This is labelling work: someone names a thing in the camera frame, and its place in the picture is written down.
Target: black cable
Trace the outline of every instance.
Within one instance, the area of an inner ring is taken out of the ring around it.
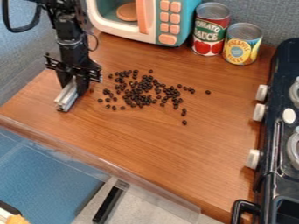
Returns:
[[[41,4],[37,3],[37,7],[35,9],[35,13],[34,13],[34,17],[33,17],[32,21],[27,25],[20,26],[17,28],[12,28],[10,25],[9,0],[2,1],[3,21],[4,21],[4,24],[7,28],[7,30],[9,30],[10,32],[26,32],[26,31],[29,31],[30,29],[32,29],[39,22],[41,10],[42,10]]]
[[[98,47],[99,47],[99,40],[98,40],[98,38],[97,38],[94,34],[89,34],[89,33],[87,33],[87,32],[85,32],[85,33],[86,33],[86,35],[89,35],[89,36],[92,36],[92,37],[95,38],[95,48],[94,48],[94,49],[90,49],[90,48],[88,47],[87,43],[84,43],[85,47],[88,48],[88,51],[89,51],[89,52],[94,52],[94,51],[96,51],[96,49],[98,49]]]

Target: tomato sauce can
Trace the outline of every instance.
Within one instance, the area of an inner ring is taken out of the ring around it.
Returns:
[[[192,50],[213,56],[222,53],[231,14],[222,3],[202,3],[196,9]]]
[[[262,31],[255,24],[232,24],[227,29],[223,57],[228,62],[246,66],[256,61],[262,41]]]

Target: pink microwave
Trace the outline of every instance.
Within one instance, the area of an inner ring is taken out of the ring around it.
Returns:
[[[126,39],[180,46],[193,27],[201,0],[87,0],[95,28]]]

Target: blue surface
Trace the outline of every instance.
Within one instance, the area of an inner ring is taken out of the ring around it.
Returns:
[[[1,128],[0,141],[0,200],[31,224],[71,223],[103,184],[103,172]]]

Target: black handle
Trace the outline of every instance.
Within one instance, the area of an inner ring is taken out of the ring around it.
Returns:
[[[243,213],[260,214],[260,206],[253,202],[238,199],[233,204],[233,214],[231,224],[240,224]]]
[[[42,5],[40,3],[37,3],[37,7],[35,9],[34,17],[32,21],[24,26],[20,26],[17,28],[12,28],[10,25],[10,7],[9,7],[9,1],[10,0],[3,0],[2,1],[2,13],[3,13],[3,21],[4,24],[10,32],[26,32],[32,29],[34,26],[36,26],[40,19],[40,13],[42,10]]]

